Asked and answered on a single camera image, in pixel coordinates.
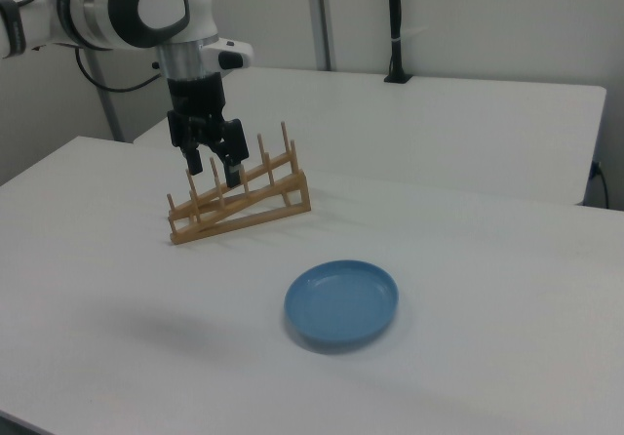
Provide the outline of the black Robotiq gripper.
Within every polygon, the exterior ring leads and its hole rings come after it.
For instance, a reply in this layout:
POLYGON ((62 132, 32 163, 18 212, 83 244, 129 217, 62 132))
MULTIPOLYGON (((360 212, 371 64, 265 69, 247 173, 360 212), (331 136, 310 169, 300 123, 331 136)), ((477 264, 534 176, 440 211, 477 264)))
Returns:
POLYGON ((224 121, 226 100, 220 74, 195 80, 168 80, 172 108, 168 123, 172 145, 184 156, 191 176, 200 174, 203 165, 199 143, 217 142, 215 153, 223 164, 227 186, 241 183, 241 165, 249 157, 242 123, 224 121))

